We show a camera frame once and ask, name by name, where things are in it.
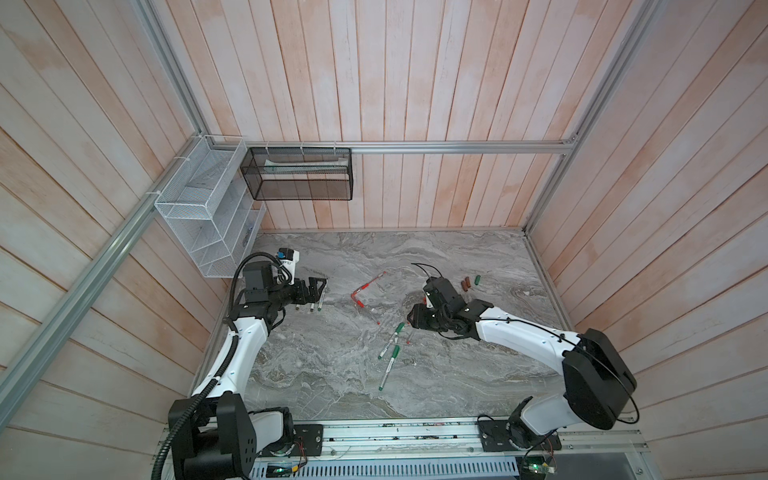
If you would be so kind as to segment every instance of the white wire mesh basket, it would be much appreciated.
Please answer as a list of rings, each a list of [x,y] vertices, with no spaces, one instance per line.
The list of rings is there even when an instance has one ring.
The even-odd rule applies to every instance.
[[[237,146],[229,146],[234,141]],[[155,201],[160,215],[163,218],[212,220],[245,153],[245,142],[241,137],[200,137]]]
[[[237,170],[245,152],[240,137],[201,137],[155,202],[204,276],[234,275],[266,213]]]

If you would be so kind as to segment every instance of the red pen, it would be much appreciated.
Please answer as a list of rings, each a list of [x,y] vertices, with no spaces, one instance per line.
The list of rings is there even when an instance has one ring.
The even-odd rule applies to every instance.
[[[382,275],[384,275],[385,273],[386,273],[386,270],[384,270],[383,272],[381,272],[379,275],[376,275],[376,276],[374,276],[374,277],[373,277],[373,279],[372,279],[370,282],[366,283],[365,285],[361,286],[360,288],[358,288],[357,290],[355,290],[354,292],[352,292],[352,294],[351,294],[350,296],[352,297],[352,300],[355,300],[355,303],[357,303],[357,305],[358,305],[360,308],[366,308],[366,306],[365,306],[365,305],[364,305],[364,304],[363,304],[363,303],[362,303],[360,300],[358,300],[357,298],[355,298],[355,295],[357,295],[358,293],[360,293],[360,292],[362,292],[363,290],[365,290],[366,288],[368,288],[368,285],[370,285],[371,283],[373,283],[373,282],[377,281],[377,280],[378,280],[379,278],[381,278],[381,277],[382,277]]]

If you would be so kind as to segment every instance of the black wire mesh basket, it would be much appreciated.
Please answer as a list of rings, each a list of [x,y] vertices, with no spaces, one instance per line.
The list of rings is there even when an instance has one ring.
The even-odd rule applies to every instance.
[[[349,148],[251,147],[240,171],[254,200],[352,200]]]

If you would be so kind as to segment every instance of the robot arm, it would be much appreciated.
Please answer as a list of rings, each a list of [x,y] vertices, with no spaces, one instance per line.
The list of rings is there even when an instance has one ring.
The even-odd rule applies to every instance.
[[[509,418],[508,431],[520,449],[543,441],[555,429],[586,422],[611,429],[627,405],[637,381],[611,341],[601,332],[567,332],[505,312],[484,300],[466,303],[443,277],[424,286],[426,303],[414,305],[414,328],[452,331],[453,339],[476,339],[507,346],[539,360],[564,377],[565,391],[529,397]]]
[[[240,394],[259,350],[272,329],[283,321],[276,322],[278,315],[282,312],[285,318],[285,307],[290,304],[317,302],[327,280],[310,277],[307,286],[304,280],[296,279],[299,252],[281,248],[277,257],[261,255],[270,261],[241,264],[245,288],[230,305],[230,331],[214,365],[193,395],[174,402],[168,413],[171,431],[177,423],[180,425],[169,440],[178,480],[249,475],[263,449],[281,455],[293,448],[295,434],[288,409],[268,409],[251,415]],[[215,385],[210,388],[212,380]],[[214,417],[217,427],[205,429]]]

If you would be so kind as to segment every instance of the mounting plate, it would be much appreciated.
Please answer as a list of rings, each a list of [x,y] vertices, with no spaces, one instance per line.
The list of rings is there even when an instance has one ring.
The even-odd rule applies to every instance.
[[[520,450],[509,439],[506,420],[479,420],[477,424],[483,452],[517,452]],[[563,448],[558,435],[551,435],[548,440],[552,442],[554,450],[561,450]],[[542,445],[534,447],[534,450],[543,449]]]
[[[296,432],[296,438],[301,439],[301,441],[304,443],[304,452],[306,453],[306,456],[308,457],[317,457],[320,456],[320,454],[323,451],[323,426],[319,423],[302,423],[300,425],[295,425],[293,427],[293,430]],[[301,454],[299,453],[299,449],[294,448],[293,451],[290,453],[290,455],[286,457],[277,457],[277,458],[290,458],[290,457],[298,457]],[[272,455],[272,453],[268,452],[266,449],[261,451],[261,454],[259,457],[276,457],[276,455]]]

